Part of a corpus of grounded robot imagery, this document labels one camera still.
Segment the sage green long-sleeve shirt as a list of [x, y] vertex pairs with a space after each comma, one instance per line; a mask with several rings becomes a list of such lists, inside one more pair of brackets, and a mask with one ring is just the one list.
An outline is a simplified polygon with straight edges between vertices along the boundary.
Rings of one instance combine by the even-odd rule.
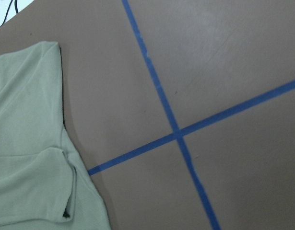
[[64, 126], [60, 47], [0, 55], [0, 230], [108, 230]]

